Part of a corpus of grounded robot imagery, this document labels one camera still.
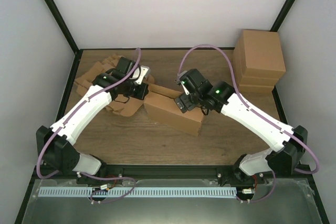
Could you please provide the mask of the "brown cardboard box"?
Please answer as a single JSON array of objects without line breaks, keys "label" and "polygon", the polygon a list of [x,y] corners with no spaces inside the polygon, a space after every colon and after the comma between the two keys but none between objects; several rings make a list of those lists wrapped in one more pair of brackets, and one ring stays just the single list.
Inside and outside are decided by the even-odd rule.
[{"label": "brown cardboard box", "polygon": [[144,107],[151,120],[165,124],[189,135],[198,136],[204,114],[200,108],[182,113],[174,99],[181,93],[156,84],[149,85],[149,93],[144,100]]}]

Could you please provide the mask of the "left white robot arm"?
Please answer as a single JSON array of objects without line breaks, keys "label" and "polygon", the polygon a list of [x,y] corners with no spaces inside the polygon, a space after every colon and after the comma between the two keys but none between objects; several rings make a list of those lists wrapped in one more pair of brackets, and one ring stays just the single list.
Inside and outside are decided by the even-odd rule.
[{"label": "left white robot arm", "polygon": [[41,163],[46,162],[55,173],[85,173],[95,184],[102,184],[107,178],[103,162],[78,152],[74,145],[90,121],[119,95],[143,101],[149,92],[144,82],[149,75],[149,67],[125,57],[119,59],[116,67],[97,74],[88,91],[66,115],[50,127],[37,130],[37,172]]}]

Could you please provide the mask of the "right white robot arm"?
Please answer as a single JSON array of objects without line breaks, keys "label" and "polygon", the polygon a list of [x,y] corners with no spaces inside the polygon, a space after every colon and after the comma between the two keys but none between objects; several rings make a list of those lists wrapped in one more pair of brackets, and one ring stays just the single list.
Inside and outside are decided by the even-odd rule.
[{"label": "right white robot arm", "polygon": [[200,107],[204,115],[216,111],[227,116],[260,137],[269,147],[255,153],[243,154],[235,163],[233,177],[244,184],[252,175],[274,171],[281,176],[291,176],[305,149],[308,131],[301,125],[284,124],[238,94],[224,81],[212,85],[197,69],[184,71],[177,76],[177,84],[184,93],[175,98],[182,113]]}]

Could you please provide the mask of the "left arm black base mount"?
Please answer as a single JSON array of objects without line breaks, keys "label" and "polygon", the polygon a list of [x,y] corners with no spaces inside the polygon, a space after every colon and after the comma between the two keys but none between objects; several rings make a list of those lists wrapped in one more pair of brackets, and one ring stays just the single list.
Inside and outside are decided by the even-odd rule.
[{"label": "left arm black base mount", "polygon": [[81,173],[77,178],[78,184],[87,185],[102,185],[106,183],[118,183],[118,180],[122,177],[123,168],[114,165],[103,164],[100,169],[94,175],[85,175]]}]

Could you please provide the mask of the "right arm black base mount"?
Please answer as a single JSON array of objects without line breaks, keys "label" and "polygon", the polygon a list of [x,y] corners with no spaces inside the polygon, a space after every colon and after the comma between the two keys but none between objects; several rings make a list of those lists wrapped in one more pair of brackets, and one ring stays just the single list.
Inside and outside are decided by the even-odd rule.
[{"label": "right arm black base mount", "polygon": [[232,165],[219,166],[216,168],[217,182],[219,185],[253,186],[255,183],[263,184],[265,180],[259,175],[246,175]]}]

